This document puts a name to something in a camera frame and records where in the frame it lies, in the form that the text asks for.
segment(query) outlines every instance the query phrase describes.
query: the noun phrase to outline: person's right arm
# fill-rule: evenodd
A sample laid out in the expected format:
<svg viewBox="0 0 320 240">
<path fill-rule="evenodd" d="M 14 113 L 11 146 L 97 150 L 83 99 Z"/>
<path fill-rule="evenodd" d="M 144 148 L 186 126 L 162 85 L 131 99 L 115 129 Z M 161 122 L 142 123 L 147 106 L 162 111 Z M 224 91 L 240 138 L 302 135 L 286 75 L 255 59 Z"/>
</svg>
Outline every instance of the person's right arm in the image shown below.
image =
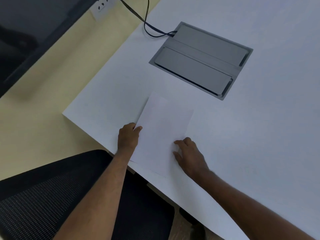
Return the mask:
<svg viewBox="0 0 320 240">
<path fill-rule="evenodd" d="M 215 199 L 250 240 L 314 240 L 210 171 L 203 155 L 189 137 L 174 143 L 182 151 L 182 156 L 173 153 L 183 171 Z"/>
</svg>

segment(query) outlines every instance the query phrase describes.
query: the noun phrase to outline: person's left hand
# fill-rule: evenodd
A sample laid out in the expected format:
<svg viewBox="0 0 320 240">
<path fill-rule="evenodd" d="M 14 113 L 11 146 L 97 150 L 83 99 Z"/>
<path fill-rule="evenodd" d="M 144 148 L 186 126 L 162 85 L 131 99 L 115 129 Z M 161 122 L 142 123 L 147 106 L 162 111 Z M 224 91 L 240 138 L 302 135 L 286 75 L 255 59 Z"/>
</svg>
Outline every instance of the person's left hand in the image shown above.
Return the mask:
<svg viewBox="0 0 320 240">
<path fill-rule="evenodd" d="M 142 126 L 137 127 L 135 123 L 126 124 L 119 130 L 118 135 L 118 152 L 130 154 L 134 153 L 134 149 L 138 145 L 139 133 L 142 130 Z"/>
</svg>

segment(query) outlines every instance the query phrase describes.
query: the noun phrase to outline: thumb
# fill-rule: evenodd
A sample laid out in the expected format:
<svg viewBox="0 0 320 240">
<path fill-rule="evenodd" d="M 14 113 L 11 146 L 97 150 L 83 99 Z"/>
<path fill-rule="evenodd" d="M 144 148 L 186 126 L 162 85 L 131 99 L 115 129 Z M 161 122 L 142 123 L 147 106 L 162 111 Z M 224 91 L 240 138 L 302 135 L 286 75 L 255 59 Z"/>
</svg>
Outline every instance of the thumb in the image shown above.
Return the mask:
<svg viewBox="0 0 320 240">
<path fill-rule="evenodd" d="M 178 164 L 180 164 L 180 162 L 182 162 L 182 157 L 178 152 L 173 152 L 174 157 L 176 158 Z"/>
<path fill-rule="evenodd" d="M 142 126 L 138 126 L 137 128 L 134 129 L 134 131 L 138 134 L 140 133 L 141 130 L 142 130 Z"/>
</svg>

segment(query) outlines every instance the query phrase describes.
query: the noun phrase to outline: power cord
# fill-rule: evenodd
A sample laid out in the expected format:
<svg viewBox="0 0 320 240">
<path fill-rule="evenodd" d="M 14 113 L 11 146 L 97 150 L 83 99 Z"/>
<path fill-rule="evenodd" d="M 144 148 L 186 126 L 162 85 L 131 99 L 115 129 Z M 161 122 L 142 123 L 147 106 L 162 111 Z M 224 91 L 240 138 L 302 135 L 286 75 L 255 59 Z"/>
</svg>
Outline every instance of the power cord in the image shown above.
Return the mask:
<svg viewBox="0 0 320 240">
<path fill-rule="evenodd" d="M 177 32 L 177 31 L 171 31 L 171 32 L 169 32 L 169 33 L 165 33 L 165 32 L 163 32 L 163 31 L 161 31 L 160 29 L 157 29 L 157 28 L 155 28 L 154 26 L 152 26 L 151 24 L 147 23 L 147 16 L 148 16 L 148 11 L 149 11 L 150 0 L 148 0 L 148 6 L 147 6 L 147 9 L 146 9 L 146 17 L 145 17 L 145 19 L 143 19 L 135 10 L 133 10 L 127 3 L 125 3 L 124 0 L 120 0 L 120 1 L 123 3 L 123 5 L 124 5 L 130 12 L 132 12 L 135 16 L 138 17 L 138 19 L 140 19 L 140 20 L 143 22 L 144 30 L 146 31 L 146 33 L 147 33 L 149 36 L 151 36 L 151 37 L 153 37 L 153 38 L 160 38 L 160 37 L 163 37 L 163 36 L 173 37 L 174 34 Z M 156 31 L 156 32 L 158 32 L 158 33 L 160 33 L 160 34 L 162 34 L 162 35 L 154 36 L 154 35 L 150 34 L 150 33 L 146 30 L 146 25 L 147 25 L 148 27 L 150 27 L 151 29 L 153 29 L 154 31 Z"/>
</svg>

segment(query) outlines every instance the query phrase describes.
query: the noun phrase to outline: office chair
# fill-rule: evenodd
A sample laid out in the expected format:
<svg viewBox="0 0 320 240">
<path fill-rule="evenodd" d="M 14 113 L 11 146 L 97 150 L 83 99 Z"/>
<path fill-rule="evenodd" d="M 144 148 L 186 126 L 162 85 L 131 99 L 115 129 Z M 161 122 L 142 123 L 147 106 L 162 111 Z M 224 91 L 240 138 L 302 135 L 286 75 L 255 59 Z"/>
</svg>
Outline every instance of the office chair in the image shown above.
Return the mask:
<svg viewBox="0 0 320 240">
<path fill-rule="evenodd" d="M 0 181 L 0 235 L 52 239 L 112 160 L 94 150 Z M 174 207 L 137 173 L 126 172 L 112 240 L 167 240 Z"/>
</svg>

